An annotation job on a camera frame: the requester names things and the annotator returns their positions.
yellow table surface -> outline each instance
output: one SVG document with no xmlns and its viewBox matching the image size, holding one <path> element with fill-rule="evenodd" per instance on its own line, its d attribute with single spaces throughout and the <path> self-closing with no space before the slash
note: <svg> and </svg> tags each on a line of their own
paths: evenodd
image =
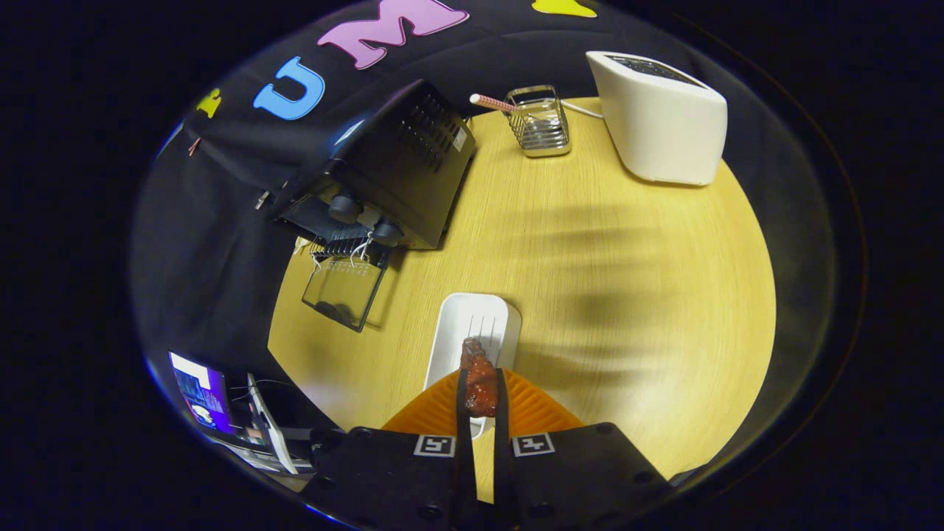
<svg viewBox="0 0 944 531">
<path fill-rule="evenodd" d="M 573 103 L 599 112 L 596 98 Z M 767 246 L 727 164 L 701 188 L 626 170 L 602 120 L 567 111 L 573 150 L 523 156 L 505 118 L 479 144 L 437 250 L 402 253 L 361 334 L 301 302 L 292 258 L 269 349 L 342 428 L 380 427 L 423 390 L 436 318 L 454 292 L 499 295 L 522 316 L 514 370 L 586 423 L 614 422 L 663 476 L 706 463 L 767 372 L 774 284 Z M 473 443 L 492 500 L 494 430 Z"/>
</svg>

striped straw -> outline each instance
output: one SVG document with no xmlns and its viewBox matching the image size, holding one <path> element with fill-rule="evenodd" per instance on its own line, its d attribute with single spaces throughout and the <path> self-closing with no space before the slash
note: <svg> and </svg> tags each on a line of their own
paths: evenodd
<svg viewBox="0 0 944 531">
<path fill-rule="evenodd" d="M 487 95 L 481 94 L 472 94 L 469 96 L 469 103 L 474 105 L 479 105 L 488 109 L 494 109 L 496 111 L 506 111 L 513 112 L 517 111 L 518 107 L 515 107 L 511 103 L 506 103 L 499 99 L 494 99 L 493 97 L 488 97 Z"/>
</svg>

metal utensil holder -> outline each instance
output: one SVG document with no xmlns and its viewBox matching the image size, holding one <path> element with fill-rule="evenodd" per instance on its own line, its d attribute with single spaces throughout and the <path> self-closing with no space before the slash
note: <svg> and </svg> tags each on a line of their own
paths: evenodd
<svg viewBox="0 0 944 531">
<path fill-rule="evenodd" d="M 570 130 L 561 98 L 551 85 L 514 89 L 505 101 L 517 111 L 502 111 L 514 137 L 529 157 L 550 157 L 570 152 Z"/>
</svg>

orange gripper part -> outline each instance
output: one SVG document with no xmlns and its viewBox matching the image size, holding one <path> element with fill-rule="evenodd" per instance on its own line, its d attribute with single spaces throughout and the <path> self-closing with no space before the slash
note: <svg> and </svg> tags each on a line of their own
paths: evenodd
<svg viewBox="0 0 944 531">
<path fill-rule="evenodd" d="M 542 432 L 580 428 L 583 422 L 546 392 L 504 368 L 508 388 L 509 436 L 521 437 Z"/>
<path fill-rule="evenodd" d="M 430 385 L 380 429 L 403 434 L 455 437 L 458 384 L 457 370 Z"/>
</svg>

purple letter m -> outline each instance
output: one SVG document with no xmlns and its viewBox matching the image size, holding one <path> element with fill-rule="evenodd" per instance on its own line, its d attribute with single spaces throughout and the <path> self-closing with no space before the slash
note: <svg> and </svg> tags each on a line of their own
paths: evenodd
<svg viewBox="0 0 944 531">
<path fill-rule="evenodd" d="M 387 55 L 386 48 L 372 48 L 365 42 L 402 46 L 407 41 L 400 19 L 413 25 L 413 35 L 431 35 L 453 27 L 469 14 L 450 9 L 435 0 L 380 0 L 378 20 L 345 22 L 333 27 L 321 39 L 319 45 L 334 44 L 354 58 L 358 70 L 369 68 Z"/>
</svg>

